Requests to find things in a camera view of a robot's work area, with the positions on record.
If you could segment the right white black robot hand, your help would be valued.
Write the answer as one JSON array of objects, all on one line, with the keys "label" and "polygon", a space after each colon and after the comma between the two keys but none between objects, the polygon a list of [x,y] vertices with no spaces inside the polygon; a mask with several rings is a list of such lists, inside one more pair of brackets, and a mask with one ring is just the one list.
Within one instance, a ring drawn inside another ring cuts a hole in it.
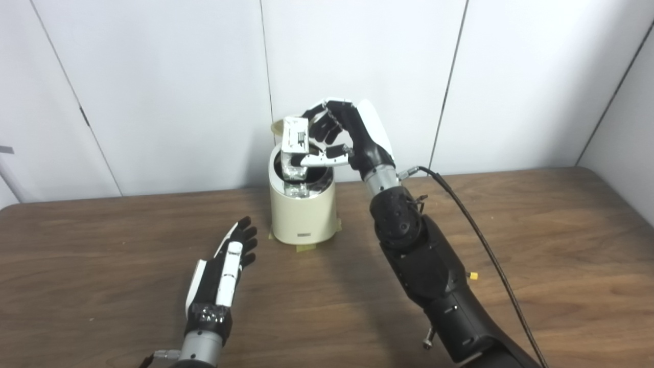
[{"label": "right white black robot hand", "polygon": [[309,137],[331,146],[346,132],[352,142],[348,163],[364,179],[378,166],[396,168],[388,135],[374,106],[346,99],[324,99],[301,114],[308,119]]}]

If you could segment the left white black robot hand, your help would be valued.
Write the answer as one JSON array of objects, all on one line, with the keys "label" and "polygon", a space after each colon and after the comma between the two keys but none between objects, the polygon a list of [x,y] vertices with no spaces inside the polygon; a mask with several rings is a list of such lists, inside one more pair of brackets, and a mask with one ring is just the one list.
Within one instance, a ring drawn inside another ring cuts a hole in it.
[{"label": "left white black robot hand", "polygon": [[236,287],[243,269],[255,261],[257,232],[251,218],[243,217],[227,231],[212,259],[198,261],[186,298],[185,333],[215,333],[226,344]]}]

